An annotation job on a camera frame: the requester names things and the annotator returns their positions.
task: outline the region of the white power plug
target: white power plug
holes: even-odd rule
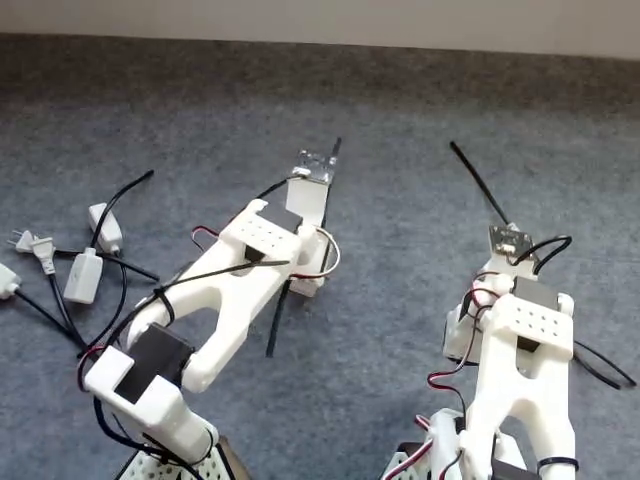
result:
[[[0,263],[0,300],[13,296],[20,282],[20,277],[13,270]]]
[[[89,223],[93,231],[95,231],[106,206],[106,203],[98,203],[89,207]],[[118,225],[118,221],[111,211],[107,213],[104,219],[98,236],[98,243],[102,250],[112,255],[122,249],[122,230],[120,230],[120,225]]]
[[[96,256],[95,248],[85,248],[76,256],[64,288],[64,298],[76,303],[90,305],[96,298],[102,277],[102,258]]]

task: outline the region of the white robotic arm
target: white robotic arm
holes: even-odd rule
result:
[[[251,201],[170,287],[156,291],[155,300],[140,302],[148,304],[131,323],[127,351],[109,346],[86,374],[86,388],[151,444],[190,464],[210,457],[218,432],[188,408],[181,387],[192,392],[209,387],[244,342],[251,322],[292,275],[300,277],[293,282],[297,291],[308,296],[322,285],[333,239],[321,223],[336,155],[335,149],[327,159],[302,152],[288,181],[287,209]],[[248,263],[248,268],[211,274]],[[218,321],[195,351],[167,327],[203,308],[217,311]],[[149,473],[155,460],[139,456],[141,465],[151,465]],[[180,474],[179,468],[173,471],[176,475],[168,478]]]
[[[575,478],[575,435],[568,418],[573,300],[538,282],[539,260],[526,254],[533,247],[529,235],[513,227],[491,227],[490,244],[491,259],[447,315],[443,342],[447,358],[479,366],[474,401],[466,412],[444,409],[433,415],[425,440],[429,453],[411,463],[410,452],[399,450],[385,480],[411,475],[434,480]],[[537,472],[527,471],[515,439],[500,431],[508,416],[526,427]],[[402,462],[411,464],[394,475]]]

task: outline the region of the perforated plate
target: perforated plate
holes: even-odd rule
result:
[[[225,463],[213,448],[207,458],[194,468],[204,480],[233,480],[226,470]],[[162,464],[156,458],[144,452],[138,452],[115,480],[195,480],[181,467]]]
[[[407,456],[406,453],[396,452],[391,458],[391,461],[389,462],[389,464],[387,465],[387,468],[384,469],[384,474],[382,475],[382,478],[384,478],[384,476],[387,474],[389,470],[400,465],[407,458],[409,457]],[[397,474],[395,477],[393,477],[393,480],[425,480],[425,479],[420,477],[420,475],[418,474],[418,471],[415,468],[409,467],[404,472],[401,472]]]
[[[226,233],[271,258],[291,260],[300,249],[297,235],[255,214],[239,217]]]

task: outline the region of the metal bracket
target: metal bracket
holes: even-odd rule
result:
[[[338,152],[342,139],[338,137],[331,151],[326,157],[320,153],[312,153],[300,150],[298,153],[298,165],[291,172],[293,175],[304,175],[307,180],[324,185],[330,185],[335,175],[335,167],[338,162]]]

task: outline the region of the red wire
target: red wire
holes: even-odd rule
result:
[[[82,356],[82,358],[80,358],[80,361],[78,362],[78,366],[76,367],[76,380],[78,382],[78,388],[80,389],[81,392],[88,391],[86,388],[84,388],[84,382],[82,381],[82,374],[84,373],[84,364],[87,362],[87,360],[91,355],[101,350],[104,350],[105,348],[107,347],[105,347],[104,345],[95,345],[94,347],[87,350],[85,354]]]
[[[209,228],[206,225],[197,225],[195,227],[193,227],[191,229],[191,233],[194,233],[196,230],[204,230],[205,232],[207,232],[208,234],[214,236],[214,237],[219,237],[220,234],[218,232],[216,232],[213,228]]]
[[[196,233],[198,232],[206,232],[212,237],[218,238],[220,234],[216,232],[214,229],[207,227],[206,225],[197,225],[191,229],[191,241],[195,243],[195,245],[200,249],[200,251],[204,252],[204,247],[198,243],[196,240]]]
[[[460,461],[460,457],[462,457],[462,450],[458,452],[458,455],[456,456],[453,462],[451,462],[449,465],[444,467],[444,470],[440,472],[440,475],[438,476],[438,480],[447,480],[447,472],[451,467],[453,467],[456,463]]]
[[[467,293],[471,294],[471,300],[473,300],[473,304],[476,306],[476,308],[480,308],[480,302],[478,302],[478,299],[476,298],[476,295],[475,295],[476,292],[485,292],[485,293],[488,293],[490,295],[493,295],[495,298],[499,298],[500,297],[500,295],[498,295],[493,290],[489,290],[488,288],[482,288],[482,287],[472,288]]]
[[[420,460],[424,456],[424,454],[431,449],[432,445],[433,445],[433,440],[429,440],[428,442],[423,443],[422,446],[413,453],[413,455],[411,455],[409,458],[407,458],[404,462],[399,464],[397,467],[393,468],[392,470],[389,470],[389,473],[387,473],[384,476],[384,480],[392,480],[393,477],[395,477],[399,473],[404,472],[407,468],[415,465],[418,462],[418,460]]]

